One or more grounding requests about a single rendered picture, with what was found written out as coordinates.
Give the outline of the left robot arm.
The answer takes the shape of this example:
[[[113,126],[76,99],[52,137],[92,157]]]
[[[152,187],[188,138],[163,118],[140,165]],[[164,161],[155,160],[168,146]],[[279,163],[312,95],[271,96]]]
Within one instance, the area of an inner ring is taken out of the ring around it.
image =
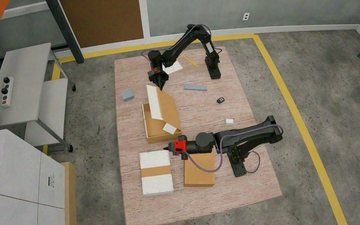
[[[273,115],[270,115],[264,122],[243,129],[225,130],[214,134],[201,132],[195,138],[196,148],[198,148],[199,154],[204,154],[211,153],[215,146],[216,153],[220,154],[221,138],[225,135],[237,134],[222,140],[222,154],[228,154],[236,177],[246,175],[243,162],[252,151],[263,144],[273,144],[283,139],[279,128],[272,127],[272,125],[276,125],[276,122]],[[241,144],[243,142],[245,143]]]

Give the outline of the white box with tan tape band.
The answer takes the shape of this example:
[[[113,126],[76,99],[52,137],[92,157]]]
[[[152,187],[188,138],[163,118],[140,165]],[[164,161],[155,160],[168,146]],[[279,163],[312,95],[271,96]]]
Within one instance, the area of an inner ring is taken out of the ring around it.
[[[140,153],[143,195],[174,193],[168,150]]]

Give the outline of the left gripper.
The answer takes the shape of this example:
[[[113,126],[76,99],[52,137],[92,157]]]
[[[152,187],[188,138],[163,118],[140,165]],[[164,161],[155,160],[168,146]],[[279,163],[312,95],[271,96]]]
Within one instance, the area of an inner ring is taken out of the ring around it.
[[[189,155],[191,154],[199,154],[198,148],[196,148],[196,142],[187,141],[187,137],[185,135],[178,136],[178,141],[174,141],[174,150],[175,152],[179,152],[176,149],[181,148],[184,149]],[[179,152],[181,154],[182,160],[188,160],[188,156],[184,152]]]

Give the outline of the small white cube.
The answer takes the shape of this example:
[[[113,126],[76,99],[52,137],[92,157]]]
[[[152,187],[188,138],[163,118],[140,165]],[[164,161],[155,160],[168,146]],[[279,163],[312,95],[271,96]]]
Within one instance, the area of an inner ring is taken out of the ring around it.
[[[225,125],[226,126],[232,126],[233,125],[233,119],[226,119],[225,120]]]

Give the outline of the black key fob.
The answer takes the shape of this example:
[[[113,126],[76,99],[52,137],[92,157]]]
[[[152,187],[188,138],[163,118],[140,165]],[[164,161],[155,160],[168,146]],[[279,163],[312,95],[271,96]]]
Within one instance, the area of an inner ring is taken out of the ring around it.
[[[221,97],[221,98],[219,98],[219,99],[217,100],[218,103],[222,103],[222,102],[224,102],[224,101],[225,101],[225,99],[224,99],[223,97]]]

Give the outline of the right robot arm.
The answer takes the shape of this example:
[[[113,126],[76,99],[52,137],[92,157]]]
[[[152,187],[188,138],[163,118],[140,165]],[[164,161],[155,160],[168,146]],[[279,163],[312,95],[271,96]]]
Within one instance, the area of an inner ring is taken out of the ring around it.
[[[163,67],[162,63],[165,68],[171,67],[176,62],[180,53],[188,47],[190,43],[198,39],[201,41],[204,49],[206,50],[207,57],[205,57],[205,59],[212,78],[221,77],[221,73],[218,68],[218,63],[220,63],[219,55],[211,43],[211,35],[204,29],[203,26],[198,25],[192,29],[193,26],[195,26],[195,24],[189,24],[187,26],[188,30],[186,30],[181,39],[176,42],[177,44],[174,44],[176,45],[174,48],[172,48],[174,45],[169,48],[172,48],[171,50],[166,50],[163,54],[161,54],[159,50],[152,50],[148,53],[148,58],[152,62],[153,68],[155,67],[155,70],[148,72],[149,76],[155,75],[156,71],[158,71],[156,66]]]

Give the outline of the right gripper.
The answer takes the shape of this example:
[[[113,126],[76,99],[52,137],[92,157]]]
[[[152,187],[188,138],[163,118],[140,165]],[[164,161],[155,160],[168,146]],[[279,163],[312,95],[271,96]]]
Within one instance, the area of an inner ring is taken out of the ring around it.
[[[162,67],[156,66],[157,72],[155,75],[149,76],[149,81],[156,84],[159,87],[160,91],[162,91],[164,84],[169,80],[169,75],[163,70]]]

